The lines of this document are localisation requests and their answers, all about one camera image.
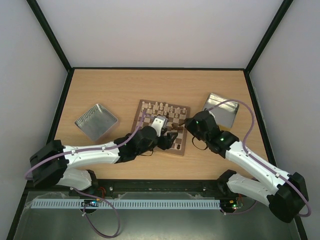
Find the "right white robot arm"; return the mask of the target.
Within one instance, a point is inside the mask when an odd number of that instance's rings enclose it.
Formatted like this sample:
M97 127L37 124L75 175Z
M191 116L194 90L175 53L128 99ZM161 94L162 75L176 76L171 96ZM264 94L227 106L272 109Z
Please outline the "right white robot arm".
M309 201L305 179L295 172L277 168L247 148L237 136L220 130L207 110L184 121L185 128L211 152L227 159L253 176L246 178L234 170L225 171L217 180L218 191L247 196L267 206L275 217L290 223Z

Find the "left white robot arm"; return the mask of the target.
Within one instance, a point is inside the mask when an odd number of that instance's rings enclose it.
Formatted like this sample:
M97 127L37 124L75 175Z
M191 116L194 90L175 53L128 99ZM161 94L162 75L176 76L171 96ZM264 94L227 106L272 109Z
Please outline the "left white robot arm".
M156 147L168 150L177 136L178 133L167 132L165 128L145 126L100 145L67 146L60 140L52 140L30 157L30 169L24 177L35 188L60 185L86 190L95 184L96 177L93 170L83 167L126 163Z

